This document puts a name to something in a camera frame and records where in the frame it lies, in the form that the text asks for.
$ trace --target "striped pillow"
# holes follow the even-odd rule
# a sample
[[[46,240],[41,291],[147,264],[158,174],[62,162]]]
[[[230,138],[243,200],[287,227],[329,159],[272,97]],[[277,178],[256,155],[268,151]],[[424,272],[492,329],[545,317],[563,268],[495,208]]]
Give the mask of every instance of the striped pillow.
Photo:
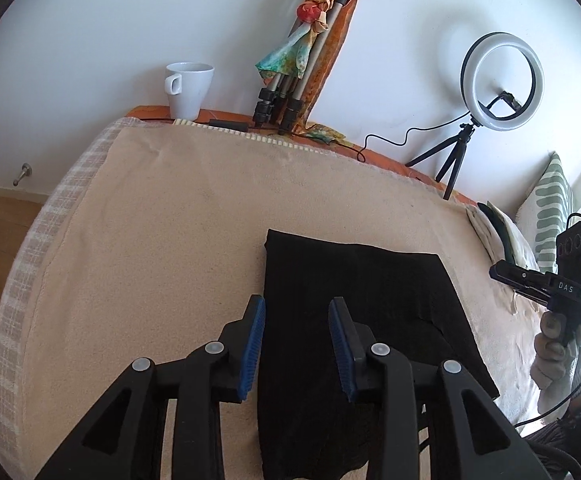
[[[555,237],[567,228],[567,218],[572,212],[573,191],[559,155],[553,153],[549,166],[515,218],[533,248],[541,272],[557,272]]]

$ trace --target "white glove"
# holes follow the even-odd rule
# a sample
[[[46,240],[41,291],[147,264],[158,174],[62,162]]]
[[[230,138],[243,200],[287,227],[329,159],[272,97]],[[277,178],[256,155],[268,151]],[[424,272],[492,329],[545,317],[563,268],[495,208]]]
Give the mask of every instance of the white glove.
[[[531,365],[531,377],[541,390],[537,403],[541,414],[560,403],[581,382],[581,325],[566,348],[559,342],[563,329],[560,317],[546,311],[541,316],[539,328],[541,332],[535,336],[536,356]],[[545,423],[561,418],[568,404],[565,402],[546,417]]]

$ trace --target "mug handle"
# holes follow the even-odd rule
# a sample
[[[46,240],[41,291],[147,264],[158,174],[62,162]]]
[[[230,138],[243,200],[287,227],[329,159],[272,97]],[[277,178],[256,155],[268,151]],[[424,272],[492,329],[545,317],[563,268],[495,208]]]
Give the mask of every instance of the mug handle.
[[[164,81],[164,90],[168,95],[177,95],[182,93],[182,75],[173,74]]]

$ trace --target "cup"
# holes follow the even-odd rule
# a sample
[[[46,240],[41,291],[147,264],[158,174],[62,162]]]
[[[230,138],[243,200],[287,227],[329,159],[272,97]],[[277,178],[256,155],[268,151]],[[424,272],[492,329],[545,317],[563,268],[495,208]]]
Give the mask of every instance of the cup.
[[[168,94],[171,119],[196,120],[214,70],[205,63],[190,61],[171,63],[166,67],[164,90]]]

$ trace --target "folded black shirt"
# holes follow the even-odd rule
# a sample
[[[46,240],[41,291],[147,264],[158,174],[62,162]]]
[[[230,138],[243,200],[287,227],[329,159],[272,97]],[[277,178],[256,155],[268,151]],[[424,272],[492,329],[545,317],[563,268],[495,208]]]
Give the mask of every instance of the folded black shirt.
[[[354,321],[410,360],[461,362],[499,392],[436,254],[394,253],[270,230],[266,327],[257,418],[266,480],[339,480],[368,460],[372,405],[343,393],[328,329],[328,304],[343,296]]]

